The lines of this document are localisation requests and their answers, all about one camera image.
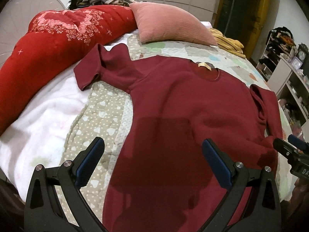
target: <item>red sweater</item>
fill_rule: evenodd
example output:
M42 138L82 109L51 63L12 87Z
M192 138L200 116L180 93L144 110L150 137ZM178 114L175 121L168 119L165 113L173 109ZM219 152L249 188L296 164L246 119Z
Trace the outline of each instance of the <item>red sweater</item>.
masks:
M104 202L109 232L196 232L226 192L202 155L206 138L246 167L268 165L276 172L272 142L282 138L282 128L269 90L249 89L225 71L208 71L189 59L131 61L124 44L111 51L96 45L74 72L81 90L99 77L132 97L132 127ZM240 218L249 191L231 222Z

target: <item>white fan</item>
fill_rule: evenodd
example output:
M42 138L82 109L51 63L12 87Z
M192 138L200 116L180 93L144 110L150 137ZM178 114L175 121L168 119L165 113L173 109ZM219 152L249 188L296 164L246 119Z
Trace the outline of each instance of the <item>white fan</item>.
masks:
M10 0L0 13L0 68L17 41L28 31L32 18L44 10L64 10L60 0Z

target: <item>floral pattern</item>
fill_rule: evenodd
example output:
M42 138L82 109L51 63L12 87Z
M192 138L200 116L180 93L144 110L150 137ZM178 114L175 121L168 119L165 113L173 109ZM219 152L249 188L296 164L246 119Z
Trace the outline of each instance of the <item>floral pattern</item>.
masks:
M76 39L87 46L105 12L99 10L44 11L32 21L31 32L66 33L68 41Z

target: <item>yellow clothing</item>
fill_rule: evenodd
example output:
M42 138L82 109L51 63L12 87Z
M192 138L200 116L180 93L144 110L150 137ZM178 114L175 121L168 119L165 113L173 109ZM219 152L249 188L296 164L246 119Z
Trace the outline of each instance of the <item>yellow clothing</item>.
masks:
M240 41L225 37L219 30L209 29L213 37L216 39L220 49L228 51L241 58L246 58L243 54L242 48L244 47Z

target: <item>white blanket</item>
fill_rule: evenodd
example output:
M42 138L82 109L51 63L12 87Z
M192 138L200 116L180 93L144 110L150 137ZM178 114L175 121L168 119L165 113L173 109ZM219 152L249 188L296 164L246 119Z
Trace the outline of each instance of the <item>white blanket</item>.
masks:
M106 45L106 49L118 43L126 44L131 35L123 35ZM78 88L75 66L44 86L0 137L0 168L23 201L36 165L43 164L46 168L60 165L66 135L87 102L89 90Z

